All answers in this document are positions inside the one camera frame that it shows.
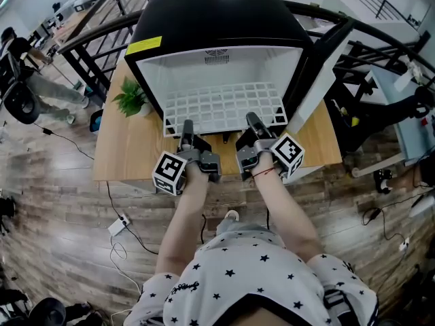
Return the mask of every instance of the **white cable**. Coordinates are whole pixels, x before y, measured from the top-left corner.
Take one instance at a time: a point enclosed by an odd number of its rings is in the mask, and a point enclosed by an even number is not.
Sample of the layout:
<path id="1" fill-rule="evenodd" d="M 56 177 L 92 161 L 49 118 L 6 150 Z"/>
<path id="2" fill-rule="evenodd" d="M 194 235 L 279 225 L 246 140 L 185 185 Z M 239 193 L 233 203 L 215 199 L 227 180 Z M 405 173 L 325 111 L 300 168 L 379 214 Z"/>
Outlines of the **white cable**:
<path id="1" fill-rule="evenodd" d="M 131 309 L 126 309 L 126 310 L 123 310 L 122 312 L 115 312 L 115 313 L 113 313 L 113 314 L 110 316 L 110 325 L 111 325 L 111 326 L 114 326 L 114 315 L 122 314 L 123 312 L 129 312 L 129 311 L 131 311 Z"/>
<path id="2" fill-rule="evenodd" d="M 114 264 L 114 266 L 116 267 L 116 270 L 118 271 L 118 274 L 119 275 L 122 275 L 122 276 L 125 276 L 128 280 L 130 280 L 130 281 L 132 281 L 135 285 L 136 285 L 136 288 L 137 288 L 137 291 L 139 292 L 139 296 L 141 295 L 141 289 L 139 288 L 139 286 L 138 286 L 138 284 L 131 278 L 131 277 L 129 277 L 123 270 L 121 270 L 117 265 L 116 265 L 116 263 L 113 261 L 113 259 L 111 258 L 111 254 L 113 253 L 113 251 L 115 251 L 115 253 L 116 253 L 116 255 L 118 255 L 118 257 L 120 258 L 120 259 L 127 259 L 127 251 L 126 251 L 126 249 L 122 246 L 122 244 L 120 243 L 120 242 L 115 242 L 114 244 L 112 243 L 112 238 L 113 238 L 113 236 L 111 236 L 110 237 L 110 245 L 111 245 L 111 251 L 110 251 L 110 260 L 111 260 L 111 262 Z M 124 253 L 125 253 L 125 257 L 123 257 L 123 256 L 121 256 L 117 251 L 116 251 L 116 249 L 115 249 L 115 246 L 116 245 L 120 245 L 121 246 L 121 248 L 122 248 L 122 250 L 124 250 Z"/>

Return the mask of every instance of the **white star-print shirt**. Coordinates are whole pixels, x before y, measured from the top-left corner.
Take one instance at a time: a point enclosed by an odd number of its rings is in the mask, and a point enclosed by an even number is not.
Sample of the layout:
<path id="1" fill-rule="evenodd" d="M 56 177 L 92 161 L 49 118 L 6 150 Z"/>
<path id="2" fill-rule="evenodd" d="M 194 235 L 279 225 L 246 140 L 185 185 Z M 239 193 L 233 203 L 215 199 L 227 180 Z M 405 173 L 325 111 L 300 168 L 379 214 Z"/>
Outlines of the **white star-print shirt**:
<path id="1" fill-rule="evenodd" d="M 349 264 L 326 254 L 306 264 L 272 232 L 241 230 L 200 248 L 181 276 L 162 273 L 145 282 L 124 326 L 228 325 L 253 305 L 294 326 L 341 325 L 343 306 L 360 325 L 377 316 L 375 292 Z"/>

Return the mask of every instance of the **black and white marker cube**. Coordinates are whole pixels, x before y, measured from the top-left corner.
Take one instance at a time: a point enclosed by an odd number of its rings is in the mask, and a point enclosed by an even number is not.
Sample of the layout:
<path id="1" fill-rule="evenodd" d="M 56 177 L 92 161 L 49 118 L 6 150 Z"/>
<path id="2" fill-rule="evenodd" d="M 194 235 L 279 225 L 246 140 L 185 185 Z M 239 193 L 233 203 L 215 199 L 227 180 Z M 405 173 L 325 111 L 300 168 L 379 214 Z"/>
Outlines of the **black and white marker cube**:
<path id="1" fill-rule="evenodd" d="M 173 196 L 177 195 L 177 182 L 186 167 L 186 160 L 163 151 L 152 171 L 154 185 Z"/>
<path id="2" fill-rule="evenodd" d="M 287 178 L 292 176 L 304 161 L 305 150 L 288 133 L 285 133 L 272 147 L 271 151 L 288 167 Z"/>

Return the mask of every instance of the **gray pants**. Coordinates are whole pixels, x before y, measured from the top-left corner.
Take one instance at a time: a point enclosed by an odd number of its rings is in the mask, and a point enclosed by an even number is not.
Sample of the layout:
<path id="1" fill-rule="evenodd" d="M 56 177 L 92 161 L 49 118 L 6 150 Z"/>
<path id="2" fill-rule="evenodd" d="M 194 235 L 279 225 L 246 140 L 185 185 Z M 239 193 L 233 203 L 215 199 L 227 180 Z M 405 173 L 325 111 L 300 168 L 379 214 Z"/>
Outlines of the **gray pants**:
<path id="1" fill-rule="evenodd" d="M 73 104 L 82 104 L 85 99 L 77 90 L 69 89 L 68 87 L 51 82 L 38 73 L 34 73 L 26 80 L 27 86 L 39 99 L 41 104 L 41 113 L 47 114 L 55 120 L 65 121 L 69 115 L 68 109 L 59 109 L 57 106 L 49 105 L 42 101 L 39 96 L 47 98 L 55 98 L 61 101 L 67 101 Z"/>
<path id="2" fill-rule="evenodd" d="M 260 225 L 255 225 L 252 223 L 239 222 L 231 218 L 225 218 L 222 220 L 219 225 L 216 227 L 216 236 L 225 233 L 225 232 L 233 232 L 233 231 L 261 231 L 261 232 L 270 232 L 267 228 L 264 228 Z"/>

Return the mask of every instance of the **white wire rack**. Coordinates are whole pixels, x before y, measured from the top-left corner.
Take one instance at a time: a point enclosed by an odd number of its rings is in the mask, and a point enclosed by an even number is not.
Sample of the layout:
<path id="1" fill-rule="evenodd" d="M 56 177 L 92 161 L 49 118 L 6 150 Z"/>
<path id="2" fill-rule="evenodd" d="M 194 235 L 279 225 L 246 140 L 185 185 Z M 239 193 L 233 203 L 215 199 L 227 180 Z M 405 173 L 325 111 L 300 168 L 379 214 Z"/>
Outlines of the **white wire rack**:
<path id="1" fill-rule="evenodd" d="M 253 82 L 168 93 L 163 134 L 180 136 L 185 120 L 193 121 L 195 134 L 246 129 L 250 111 L 268 127 L 288 123 L 275 85 Z"/>

